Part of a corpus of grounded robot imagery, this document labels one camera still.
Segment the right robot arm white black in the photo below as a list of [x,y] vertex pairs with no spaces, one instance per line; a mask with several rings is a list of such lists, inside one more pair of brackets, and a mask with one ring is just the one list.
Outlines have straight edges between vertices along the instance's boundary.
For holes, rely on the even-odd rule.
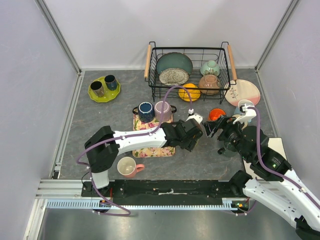
[[320,238],[320,200],[287,159],[269,147],[270,138],[259,125],[242,128],[235,118],[221,116],[203,126],[209,138],[220,131],[218,141],[238,153],[254,173],[240,170],[235,174],[229,184],[233,196],[244,194],[265,205],[290,223],[302,240]]

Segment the dark blue mug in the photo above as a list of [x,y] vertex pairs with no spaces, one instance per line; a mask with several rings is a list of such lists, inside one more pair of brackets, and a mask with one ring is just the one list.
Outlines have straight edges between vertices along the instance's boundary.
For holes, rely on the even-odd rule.
[[142,123],[150,123],[155,118],[154,106],[151,102],[144,101],[132,109],[132,113],[138,116]]

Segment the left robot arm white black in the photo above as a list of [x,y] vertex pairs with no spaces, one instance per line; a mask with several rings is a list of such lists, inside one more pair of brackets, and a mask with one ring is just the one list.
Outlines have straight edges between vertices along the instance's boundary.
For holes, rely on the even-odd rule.
[[203,135],[203,117],[191,115],[186,121],[164,122],[159,126],[139,131],[113,131],[103,126],[85,144],[91,169],[92,191],[99,197],[110,191],[108,170],[117,156],[145,148],[180,147],[191,152]]

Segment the purple mug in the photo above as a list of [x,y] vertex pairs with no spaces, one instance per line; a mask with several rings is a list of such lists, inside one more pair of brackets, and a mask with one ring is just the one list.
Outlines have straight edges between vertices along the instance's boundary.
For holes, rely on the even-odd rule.
[[176,111],[177,108],[167,101],[158,101],[154,106],[155,118],[160,123],[170,121]]

